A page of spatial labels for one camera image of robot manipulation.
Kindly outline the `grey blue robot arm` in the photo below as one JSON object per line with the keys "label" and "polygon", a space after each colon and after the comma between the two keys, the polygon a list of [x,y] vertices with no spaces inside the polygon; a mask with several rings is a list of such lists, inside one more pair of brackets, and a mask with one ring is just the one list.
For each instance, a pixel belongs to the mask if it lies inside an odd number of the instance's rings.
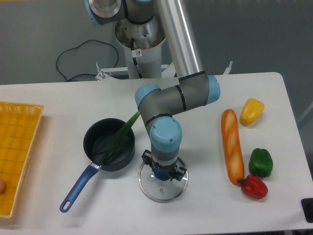
{"label": "grey blue robot arm", "polygon": [[160,56],[153,54],[148,64],[139,62],[148,51],[168,42],[179,83],[161,89],[148,84],[135,93],[151,141],[150,155],[143,155],[155,177],[161,181],[180,181],[186,168],[177,166],[182,140],[180,124],[173,115],[205,106],[220,97],[217,79],[207,75],[194,33],[190,25],[186,4],[182,0],[87,0],[86,10],[97,25],[115,22],[115,36],[130,51],[129,70],[135,78],[160,76]]}

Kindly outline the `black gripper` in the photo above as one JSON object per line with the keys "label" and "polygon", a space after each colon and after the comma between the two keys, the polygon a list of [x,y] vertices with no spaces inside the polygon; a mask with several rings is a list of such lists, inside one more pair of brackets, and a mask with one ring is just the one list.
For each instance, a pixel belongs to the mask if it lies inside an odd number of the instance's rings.
{"label": "black gripper", "polygon": [[146,149],[142,154],[142,160],[145,165],[148,165],[154,174],[167,174],[170,180],[181,181],[185,176],[187,169],[180,166],[177,168],[177,159],[170,161],[161,161],[152,159],[152,153]]}

